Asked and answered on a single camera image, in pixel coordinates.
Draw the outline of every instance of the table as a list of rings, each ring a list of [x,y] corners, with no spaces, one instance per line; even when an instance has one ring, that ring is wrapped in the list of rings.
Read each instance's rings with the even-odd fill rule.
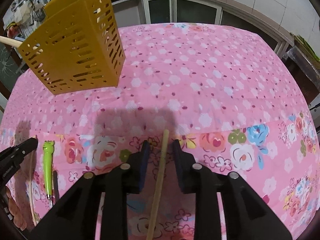
[[[276,54],[258,35],[228,26],[172,23],[119,32],[126,61],[117,88],[53,96],[29,70],[12,91],[0,149],[38,136],[37,219],[49,210],[45,140],[55,141],[63,195],[84,172],[110,171],[146,139],[152,148],[146,184],[127,202],[129,238],[145,239],[167,128],[197,162],[222,174],[237,171],[296,239],[317,209],[320,149],[305,99]],[[8,184],[25,217],[27,170],[28,160]],[[194,214],[195,196],[180,192],[169,152],[154,237],[193,239]],[[225,239],[223,217],[221,224]]]

